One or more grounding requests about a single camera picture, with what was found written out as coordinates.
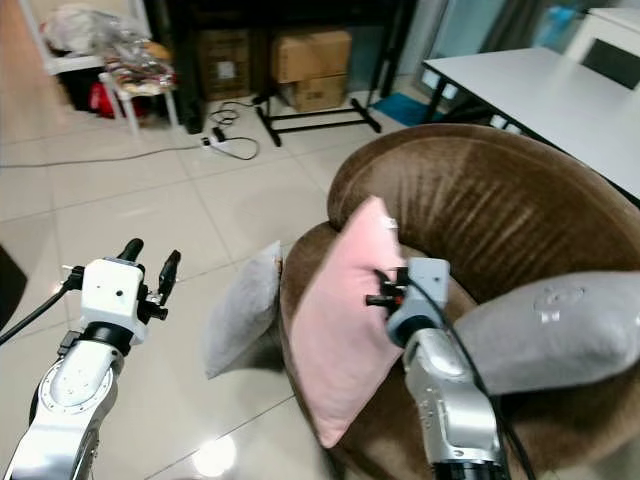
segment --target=pillow tag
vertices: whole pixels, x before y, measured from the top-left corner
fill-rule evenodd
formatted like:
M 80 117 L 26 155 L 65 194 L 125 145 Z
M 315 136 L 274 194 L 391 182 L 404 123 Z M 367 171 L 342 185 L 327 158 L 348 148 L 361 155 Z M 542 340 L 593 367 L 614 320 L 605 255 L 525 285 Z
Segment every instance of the pillow tag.
M 396 219 L 392 217 L 382 217 L 382 225 L 384 225 L 384 228 L 388 228 L 389 230 L 398 229 L 398 222 L 396 222 Z

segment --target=clutter pile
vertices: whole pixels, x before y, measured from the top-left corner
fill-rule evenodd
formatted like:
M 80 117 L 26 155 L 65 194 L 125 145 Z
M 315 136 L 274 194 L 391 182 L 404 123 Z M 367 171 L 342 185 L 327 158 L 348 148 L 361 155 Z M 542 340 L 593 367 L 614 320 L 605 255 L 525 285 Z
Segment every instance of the clutter pile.
M 51 12 L 42 32 L 60 56 L 98 55 L 120 88 L 132 96 L 164 93 L 175 84 L 168 51 L 140 26 L 90 5 L 65 4 Z

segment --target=round armchair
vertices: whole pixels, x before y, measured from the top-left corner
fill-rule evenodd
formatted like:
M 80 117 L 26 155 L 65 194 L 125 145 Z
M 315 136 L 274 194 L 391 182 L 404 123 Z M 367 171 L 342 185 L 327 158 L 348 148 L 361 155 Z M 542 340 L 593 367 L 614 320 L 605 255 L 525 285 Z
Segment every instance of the round armchair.
M 397 220 L 405 255 L 450 262 L 447 311 L 454 320 L 542 278 L 640 269 L 640 212 L 565 154 L 471 125 L 386 135 L 342 165 L 329 193 L 329 221 L 300 238 L 285 263 L 280 331 L 294 387 L 287 332 L 296 306 L 332 241 L 369 195 L 383 198 Z M 502 402 L 538 473 L 594 461 L 640 432 L 640 365 L 596 384 Z M 400 365 L 331 453 L 363 478 L 431 478 Z M 510 465 L 520 478 L 513 457 Z

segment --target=gray pillow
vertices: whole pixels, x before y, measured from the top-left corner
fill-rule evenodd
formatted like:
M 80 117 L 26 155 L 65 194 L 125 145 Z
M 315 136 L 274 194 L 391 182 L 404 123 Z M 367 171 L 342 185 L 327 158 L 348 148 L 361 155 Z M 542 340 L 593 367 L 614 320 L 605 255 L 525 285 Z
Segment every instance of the gray pillow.
M 468 312 L 456 330 L 492 394 L 597 382 L 640 356 L 640 274 L 531 283 Z
M 278 314 L 282 249 L 275 242 L 251 258 L 238 272 L 205 325 L 205 374 L 222 373 L 255 342 Z

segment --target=power cord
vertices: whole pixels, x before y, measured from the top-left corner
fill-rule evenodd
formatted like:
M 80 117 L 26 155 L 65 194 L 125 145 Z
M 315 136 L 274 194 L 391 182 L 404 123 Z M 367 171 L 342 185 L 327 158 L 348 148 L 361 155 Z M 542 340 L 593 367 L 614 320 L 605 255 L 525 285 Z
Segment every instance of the power cord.
M 180 150 L 193 150 L 195 148 L 202 148 L 200 145 L 191 145 L 188 147 L 169 147 L 161 148 L 159 150 L 152 150 L 151 152 L 138 153 L 136 155 L 129 155 L 127 157 L 117 158 L 95 158 L 91 160 L 66 160 L 63 162 L 50 162 L 50 163 L 33 163 L 26 165 L 0 165 L 0 171 L 5 168 L 43 168 L 43 167 L 60 167 L 62 165 L 78 165 L 86 163 L 109 163 L 109 162 L 122 162 L 125 160 L 135 160 L 136 158 L 148 157 L 149 155 L 155 155 L 162 152 L 176 152 Z
M 227 100 L 220 104 L 220 107 L 211 112 L 208 116 L 208 119 L 214 124 L 214 135 L 216 136 L 218 142 L 217 144 L 212 144 L 207 137 L 203 138 L 203 144 L 205 147 L 209 147 L 222 155 L 226 155 L 227 157 L 235 158 L 236 160 L 253 160 L 260 154 L 260 143 L 249 137 L 226 137 L 222 130 L 230 127 L 233 123 L 240 118 L 240 114 L 236 109 L 228 108 L 228 105 L 240 105 L 242 107 L 253 107 L 253 104 L 237 102 L 235 100 Z M 255 146 L 255 151 L 251 155 L 243 156 L 238 155 L 224 148 L 221 148 L 219 145 L 225 144 L 230 141 L 244 141 L 250 142 Z M 155 155 L 156 153 L 163 152 L 178 152 L 183 150 L 194 150 L 196 148 L 202 148 L 202 145 L 190 145 L 187 147 L 168 147 L 161 148 L 158 150 L 152 150 L 150 152 L 138 153 L 135 155 L 128 155 L 126 157 L 116 157 L 116 158 L 95 158 L 90 160 L 65 160 L 60 162 L 49 162 L 49 163 L 38 163 L 38 164 L 25 164 L 25 165 L 0 165 L 0 171 L 3 169 L 19 169 L 19 168 L 44 168 L 44 167 L 60 167 L 63 165 L 83 165 L 90 163 L 112 163 L 112 162 L 123 162 L 126 160 L 135 160 L 137 158 L 148 157 L 149 155 Z
M 420 292 L 420 294 L 425 298 L 425 300 L 429 303 L 429 305 L 431 305 L 431 307 L 436 311 L 436 313 L 438 314 L 438 317 L 440 317 L 440 321 L 443 323 L 443 325 L 446 326 L 447 333 L 451 335 L 451 337 L 455 340 L 455 342 L 460 347 L 460 351 L 462 352 L 462 355 L 465 357 L 467 363 L 469 364 L 469 367 L 471 368 L 473 376 L 475 377 L 476 385 L 478 386 L 480 391 L 482 391 L 482 393 L 491 402 L 491 406 L 493 407 L 493 410 L 498 420 L 499 428 L 502 427 L 505 430 L 505 433 L 507 434 L 507 438 L 509 439 L 509 443 L 511 444 L 511 447 L 514 450 L 516 457 L 520 462 L 520 465 L 522 465 L 522 468 L 525 471 L 525 474 L 527 475 L 527 479 L 536 480 L 535 473 L 533 472 L 533 467 L 531 466 L 531 461 L 529 460 L 529 455 L 527 455 L 527 451 L 525 450 L 524 445 L 522 445 L 522 441 L 520 440 L 520 437 L 518 437 L 518 434 L 514 430 L 511 423 L 502 414 L 497 402 L 489 394 L 489 390 L 487 389 L 487 386 L 484 383 L 482 376 L 480 375 L 478 367 L 476 366 L 475 362 L 471 358 L 471 354 L 469 354 L 469 351 L 467 350 L 467 347 L 465 347 L 464 342 L 458 335 L 458 332 L 456 332 L 453 326 L 453 323 L 451 322 L 451 320 L 449 320 L 447 315 L 444 313 L 442 308 L 440 308 L 440 306 L 436 303 L 436 301 L 433 298 L 431 298 L 431 296 L 417 282 L 415 282 L 412 278 L 409 278 L 409 284 L 415 287 L 415 289 Z M 502 435 L 500 434 L 498 435 L 498 441 L 500 442 L 500 449 L 502 451 L 505 474 L 507 475 L 507 478 L 510 478 L 507 455 L 504 449 Z
M 224 133 L 224 130 L 231 127 L 235 121 L 240 118 L 238 110 L 230 108 L 229 105 L 239 105 L 246 108 L 253 108 L 254 106 L 253 103 L 243 103 L 236 100 L 226 100 L 222 102 L 218 109 L 211 112 L 207 117 L 213 124 L 212 133 L 213 137 L 215 137 L 215 144 L 212 142 L 213 137 L 204 137 L 202 139 L 202 143 L 205 147 L 210 147 L 224 155 L 228 155 L 229 157 L 236 158 L 238 160 L 253 160 L 260 153 L 260 143 L 256 139 L 249 137 L 227 137 Z M 228 142 L 234 141 L 237 143 L 238 140 L 251 142 L 255 146 L 255 152 L 247 157 L 243 157 L 219 147 L 219 145 L 226 144 Z
M 46 302 L 44 302 L 42 305 L 36 308 L 33 312 L 27 315 L 24 319 L 20 320 L 13 327 L 7 330 L 7 332 L 4 335 L 0 336 L 0 346 L 7 343 L 15 335 L 20 333 L 20 331 L 23 328 L 30 325 L 40 315 L 42 315 L 44 312 L 49 310 L 58 300 L 64 297 L 64 294 L 67 293 L 68 291 L 69 291 L 69 288 L 63 284 L 62 287 L 60 287 L 60 290 L 54 293 Z
M 36 320 L 40 315 L 49 310 L 58 300 L 64 297 L 65 293 L 70 292 L 72 290 L 80 290 L 82 288 L 82 276 L 84 273 L 84 267 L 73 267 L 71 273 L 67 277 L 67 279 L 62 282 L 60 286 L 60 290 L 54 293 L 49 299 L 36 308 L 33 312 L 27 315 L 25 318 L 16 323 L 13 327 L 7 330 L 3 335 L 0 336 L 0 346 L 7 343 L 11 340 L 15 335 L 20 333 L 25 327 L 29 326 Z

